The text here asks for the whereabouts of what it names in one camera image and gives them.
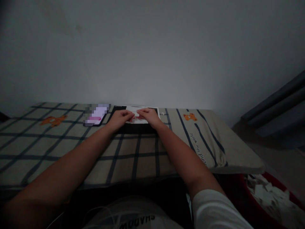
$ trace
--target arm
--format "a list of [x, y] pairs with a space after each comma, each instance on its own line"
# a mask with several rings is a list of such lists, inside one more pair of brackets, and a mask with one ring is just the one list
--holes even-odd
[[82, 183], [111, 135], [134, 118], [116, 111], [103, 128], [48, 167], [3, 208], [8, 226], [45, 228], [63, 201]]
[[156, 129], [175, 169], [186, 183], [191, 199], [205, 189], [212, 189], [225, 195], [221, 186], [200, 160], [197, 154], [161, 122], [152, 109], [138, 110], [137, 118], [145, 118]]

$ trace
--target white t-shirt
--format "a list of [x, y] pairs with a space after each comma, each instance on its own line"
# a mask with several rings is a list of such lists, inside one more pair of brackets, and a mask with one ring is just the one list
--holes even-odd
[[[252, 228], [220, 192], [200, 191], [192, 204], [195, 229]], [[158, 205], [142, 197], [128, 197], [112, 203], [97, 213], [84, 228], [183, 229]]]

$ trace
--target hand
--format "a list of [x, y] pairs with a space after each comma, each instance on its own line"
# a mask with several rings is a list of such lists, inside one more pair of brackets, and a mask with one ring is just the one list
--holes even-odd
[[110, 121], [106, 124], [105, 127], [109, 128], [112, 132], [116, 132], [125, 124], [125, 122], [132, 122], [134, 118], [134, 113], [131, 111], [117, 110], [113, 113]]
[[157, 129], [158, 127], [164, 125], [154, 109], [144, 108], [144, 109], [137, 110], [137, 113], [139, 114], [139, 116], [137, 116], [136, 118], [146, 119], [148, 121], [148, 123], [152, 126], [152, 128], [154, 128], [154, 129]]

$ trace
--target white wall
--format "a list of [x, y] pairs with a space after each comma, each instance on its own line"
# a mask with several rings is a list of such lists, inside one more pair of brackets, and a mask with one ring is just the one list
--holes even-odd
[[39, 101], [213, 109], [230, 126], [305, 69], [303, 1], [11, 3], [0, 111]]

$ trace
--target pixelated phone screen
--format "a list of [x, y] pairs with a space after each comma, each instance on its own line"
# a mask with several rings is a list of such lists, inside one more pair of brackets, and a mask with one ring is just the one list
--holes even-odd
[[98, 126], [110, 109], [110, 104], [90, 104], [85, 110], [84, 126]]

